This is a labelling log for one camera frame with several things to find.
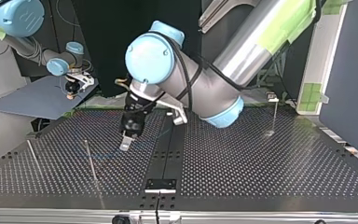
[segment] light blue joint cover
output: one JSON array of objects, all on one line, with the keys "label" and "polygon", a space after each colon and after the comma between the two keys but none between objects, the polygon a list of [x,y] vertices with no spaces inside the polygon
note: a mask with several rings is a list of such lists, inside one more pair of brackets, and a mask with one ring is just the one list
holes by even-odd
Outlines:
[{"label": "light blue joint cover", "polygon": [[33,35],[44,17],[45,9],[39,0],[11,0],[0,7],[0,27],[14,37]]},{"label": "light blue joint cover", "polygon": [[172,40],[174,40],[180,48],[182,48],[183,42],[185,41],[185,34],[176,28],[171,27],[161,21],[154,21],[150,31],[156,31],[162,33]]},{"label": "light blue joint cover", "polygon": [[69,64],[63,59],[53,58],[48,60],[48,63],[46,64],[46,68],[52,75],[59,77],[68,73]]},{"label": "light blue joint cover", "polygon": [[84,47],[77,42],[66,43],[66,50],[74,54],[84,54]]},{"label": "light blue joint cover", "polygon": [[[183,32],[155,21],[151,31],[157,31],[183,44]],[[157,34],[144,34],[136,38],[126,52],[126,65],[131,76],[140,82],[159,84],[166,80],[175,66],[174,52],[170,44]]]},{"label": "light blue joint cover", "polygon": [[226,111],[203,120],[212,124],[216,128],[226,128],[234,123],[235,120],[237,120],[243,110],[244,105],[245,103],[242,98],[238,97],[238,100]]}]

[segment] perforated metal table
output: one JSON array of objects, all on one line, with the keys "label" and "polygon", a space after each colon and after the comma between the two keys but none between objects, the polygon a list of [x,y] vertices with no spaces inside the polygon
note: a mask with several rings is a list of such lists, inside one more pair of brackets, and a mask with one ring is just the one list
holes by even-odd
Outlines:
[{"label": "perforated metal table", "polygon": [[[291,109],[274,120],[272,107],[246,108],[221,130],[192,114],[173,127],[159,110],[128,152],[121,113],[78,111],[31,142],[35,155],[26,143],[6,154],[0,208],[358,213],[358,159]],[[145,194],[161,178],[176,193]]]}]

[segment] thin metal pin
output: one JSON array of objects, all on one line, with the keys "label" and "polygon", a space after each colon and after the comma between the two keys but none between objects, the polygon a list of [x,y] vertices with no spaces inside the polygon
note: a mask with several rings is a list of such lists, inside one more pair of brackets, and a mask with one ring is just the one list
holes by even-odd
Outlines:
[{"label": "thin metal pin", "polygon": [[31,149],[32,156],[33,156],[34,159],[37,161],[37,157],[36,157],[36,155],[34,154],[34,148],[32,147],[31,141],[30,141],[30,140],[27,140],[27,143],[28,143],[28,147]]},{"label": "thin metal pin", "polygon": [[31,141],[28,139],[28,148],[31,150],[32,156],[34,157],[34,161],[36,162],[37,169],[39,170],[40,176],[43,176],[42,169],[40,168],[39,161],[37,160],[36,154],[34,154],[34,148],[32,147]]},{"label": "thin metal pin", "polygon": [[97,175],[95,174],[94,162],[92,161],[92,157],[91,157],[89,141],[84,140],[84,145],[86,146],[87,154],[89,156],[89,166],[91,167],[92,175],[94,176],[94,180],[98,181]]}]

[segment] gray metal plate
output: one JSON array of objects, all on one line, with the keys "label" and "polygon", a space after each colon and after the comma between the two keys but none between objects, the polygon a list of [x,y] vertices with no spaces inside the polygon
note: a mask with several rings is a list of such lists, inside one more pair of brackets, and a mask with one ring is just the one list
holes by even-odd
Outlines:
[{"label": "gray metal plate", "polygon": [[71,111],[98,85],[78,94],[74,100],[68,100],[65,92],[65,77],[42,77],[0,99],[0,112],[35,118],[59,119],[65,112]]},{"label": "gray metal plate", "polygon": [[[37,160],[26,144],[0,160],[0,207],[154,209],[155,200],[144,194],[147,178],[161,178],[153,167],[164,112],[148,116],[144,134],[128,152],[118,149],[121,111],[78,111],[33,141]],[[89,149],[98,182],[90,169]]]},{"label": "gray metal plate", "polygon": [[358,212],[358,159],[291,110],[247,108],[226,129],[192,115],[170,153],[170,209]]}]

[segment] small robot arm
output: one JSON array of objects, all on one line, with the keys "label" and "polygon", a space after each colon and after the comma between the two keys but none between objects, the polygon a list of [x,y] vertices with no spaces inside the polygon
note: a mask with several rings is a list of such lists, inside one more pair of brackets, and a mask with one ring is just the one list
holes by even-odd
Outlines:
[{"label": "small robot arm", "polygon": [[125,61],[133,81],[121,120],[121,150],[142,134],[156,104],[173,109],[176,125],[187,123],[188,107],[217,128],[230,126],[244,108],[241,91],[286,42],[320,19],[325,0],[213,1],[200,18],[200,30],[208,32],[238,3],[255,8],[213,63],[185,55],[185,34],[161,21],[129,45]]},{"label": "small robot arm", "polygon": [[5,34],[0,37],[21,57],[46,66],[54,76],[66,76],[65,89],[71,100],[93,85],[94,78],[82,68],[84,48],[81,44],[69,42],[66,52],[58,53],[44,49],[32,37],[42,26],[44,16],[45,9],[39,0],[0,0],[0,29]]}]

